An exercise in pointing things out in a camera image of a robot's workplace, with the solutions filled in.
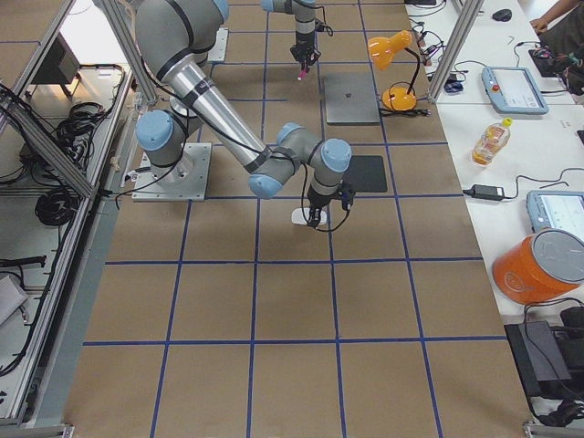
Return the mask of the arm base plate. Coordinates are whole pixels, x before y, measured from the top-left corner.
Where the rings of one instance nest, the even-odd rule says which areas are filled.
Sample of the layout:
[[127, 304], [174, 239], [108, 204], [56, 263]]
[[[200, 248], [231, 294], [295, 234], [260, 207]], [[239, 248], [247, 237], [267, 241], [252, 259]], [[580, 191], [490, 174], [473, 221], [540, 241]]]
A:
[[179, 163], [166, 176], [167, 170], [152, 167], [146, 152], [141, 166], [149, 167], [140, 172], [131, 198], [136, 203], [150, 202], [203, 202], [206, 195], [208, 173], [212, 155], [211, 143], [188, 142]]
[[215, 43], [208, 52], [208, 61], [210, 63], [222, 63], [226, 57], [229, 29], [220, 27], [216, 32]]

